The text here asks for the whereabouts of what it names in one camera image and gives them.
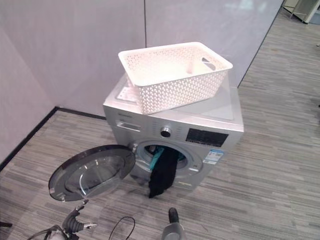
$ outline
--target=washing machine top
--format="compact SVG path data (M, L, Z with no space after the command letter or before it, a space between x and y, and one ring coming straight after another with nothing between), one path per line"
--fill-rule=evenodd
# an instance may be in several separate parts
M104 101L103 106L141 114L136 101L132 88L128 86L126 75L123 75ZM222 82L212 98L156 112L149 116L209 128L218 127L243 132L238 89L230 87L228 77Z

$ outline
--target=front-loading washing machine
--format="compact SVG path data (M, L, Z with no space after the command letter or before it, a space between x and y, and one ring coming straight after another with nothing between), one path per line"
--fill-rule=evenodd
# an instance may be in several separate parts
M49 181L54 199L94 197L116 188L127 174L147 182L159 146L180 152L173 186L193 190L244 132L238 89L228 79L213 98L144 115L124 75L103 108L118 145L89 149L62 164Z

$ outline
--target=black cable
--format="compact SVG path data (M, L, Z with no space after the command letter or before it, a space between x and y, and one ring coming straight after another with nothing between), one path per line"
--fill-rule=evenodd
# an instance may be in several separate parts
M27 240L31 240L31 239L34 239L36 237L39 237L40 235L43 235L45 234L45 237L44 237L44 240L46 240L48 237L49 237L49 234L52 232L52 231L56 231L56 230L59 230L61 231L61 233L63 234L63 237L64 239L68 239L67 236L64 234L63 230L61 229L61 227L59 227L58 225L54 225L46 230L42 230L36 234L33 234L31 237L29 237Z
M132 220L133 220L133 228L132 228L131 232L129 233L129 235L126 237L125 240L127 240L127 239L131 236L131 234L132 234L132 232L134 231L135 226L136 226L136 220L135 220L132 216L124 216L124 217L122 217L122 218L116 223L116 225L113 227L113 229L112 229L112 231L111 231L111 233L110 233L110 236L109 236L108 240L111 240L112 234L114 233L114 231L115 231L116 227L118 226L118 224L119 224L123 219L132 219Z

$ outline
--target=open washing machine door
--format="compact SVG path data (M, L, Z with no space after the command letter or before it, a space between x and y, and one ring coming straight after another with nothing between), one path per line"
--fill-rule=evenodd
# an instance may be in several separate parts
M49 180L49 192L58 201L90 199L113 191L135 165L135 155L123 145L85 150L64 162Z

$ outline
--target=white plastic basket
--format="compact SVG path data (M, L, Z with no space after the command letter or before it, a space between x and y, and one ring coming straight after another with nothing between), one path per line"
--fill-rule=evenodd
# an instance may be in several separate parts
M200 42L119 53L143 114L212 98L233 65Z

